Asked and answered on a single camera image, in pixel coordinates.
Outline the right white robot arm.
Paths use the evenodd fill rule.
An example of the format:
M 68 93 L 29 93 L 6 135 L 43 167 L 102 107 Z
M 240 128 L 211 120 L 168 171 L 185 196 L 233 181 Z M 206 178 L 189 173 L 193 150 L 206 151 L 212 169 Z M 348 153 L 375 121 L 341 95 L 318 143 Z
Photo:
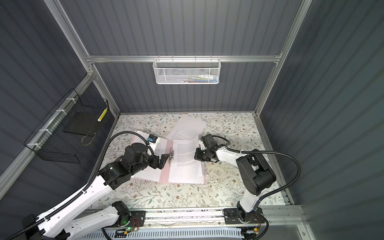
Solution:
M 196 148 L 195 160 L 212 163 L 228 163 L 238 168 L 246 188 L 237 203 L 237 215 L 241 222 L 248 223 L 255 214 L 267 189 L 276 181 L 270 164 L 259 150 L 231 150 L 227 145 L 218 144 L 214 136 L 201 137 Z

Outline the pink file folder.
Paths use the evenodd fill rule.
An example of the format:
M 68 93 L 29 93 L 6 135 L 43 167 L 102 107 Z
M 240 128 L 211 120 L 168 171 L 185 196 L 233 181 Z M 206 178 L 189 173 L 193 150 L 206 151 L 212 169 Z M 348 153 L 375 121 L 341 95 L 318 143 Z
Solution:
M 150 142 L 151 148 L 159 158 L 169 155 L 160 170 L 147 167 L 134 175 L 134 178 L 162 184 L 204 184 L 206 182 L 203 162 L 195 160 L 196 148 L 199 147 L 199 132 L 194 130 L 174 130 L 170 139 L 150 136 L 137 131 Z

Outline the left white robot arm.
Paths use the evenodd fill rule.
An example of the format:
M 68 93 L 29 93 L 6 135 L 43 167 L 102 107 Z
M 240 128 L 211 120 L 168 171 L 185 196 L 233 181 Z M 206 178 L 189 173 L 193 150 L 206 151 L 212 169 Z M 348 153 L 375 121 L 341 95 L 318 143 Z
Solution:
M 95 214 L 78 218 L 96 200 L 116 190 L 131 177 L 150 167 L 162 169 L 167 155 L 154 152 L 158 138 L 133 133 L 141 142 L 126 147 L 122 156 L 101 168 L 92 179 L 77 192 L 38 216 L 29 215 L 23 220 L 22 235 L 27 240 L 73 240 L 98 229 L 118 226 L 133 230 L 140 221 L 133 217 L 122 201 L 114 202 Z

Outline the corner white printed sheet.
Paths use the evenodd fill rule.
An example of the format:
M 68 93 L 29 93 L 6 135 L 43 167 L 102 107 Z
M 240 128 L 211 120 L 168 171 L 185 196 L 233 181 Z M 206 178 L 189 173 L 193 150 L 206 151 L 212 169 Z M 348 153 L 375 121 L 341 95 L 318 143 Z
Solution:
M 169 183 L 204 184 L 205 170 L 203 163 L 195 160 L 199 147 L 199 135 L 189 140 L 173 140 L 173 159 L 171 160 Z

